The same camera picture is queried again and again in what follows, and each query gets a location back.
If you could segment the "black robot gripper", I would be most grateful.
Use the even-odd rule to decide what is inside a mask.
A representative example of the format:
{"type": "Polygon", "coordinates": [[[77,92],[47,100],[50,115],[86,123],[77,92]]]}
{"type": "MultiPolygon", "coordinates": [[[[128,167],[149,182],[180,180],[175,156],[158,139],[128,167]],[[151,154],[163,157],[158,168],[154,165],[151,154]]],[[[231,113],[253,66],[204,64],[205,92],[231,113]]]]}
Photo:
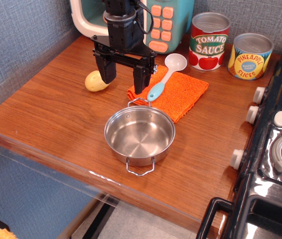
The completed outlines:
{"type": "Polygon", "coordinates": [[[117,76],[116,64],[133,68],[135,94],[139,95],[149,86],[151,74],[156,71],[156,53],[143,42],[143,14],[105,14],[105,18],[108,35],[91,37],[101,78],[105,84],[111,83],[117,76]]]}

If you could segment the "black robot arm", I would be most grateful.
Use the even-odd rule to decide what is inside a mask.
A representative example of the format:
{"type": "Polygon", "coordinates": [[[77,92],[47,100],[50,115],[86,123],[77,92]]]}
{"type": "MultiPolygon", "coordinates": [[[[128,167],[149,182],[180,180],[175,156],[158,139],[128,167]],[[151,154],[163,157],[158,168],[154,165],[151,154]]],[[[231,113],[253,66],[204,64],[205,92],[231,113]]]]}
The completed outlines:
{"type": "Polygon", "coordinates": [[[143,11],[150,10],[140,0],[107,0],[104,17],[108,36],[91,37],[94,56],[104,83],[111,83],[117,76],[116,64],[133,68],[135,94],[149,86],[156,72],[156,53],[143,42],[153,29],[151,17],[149,31],[144,29],[143,11]]]}

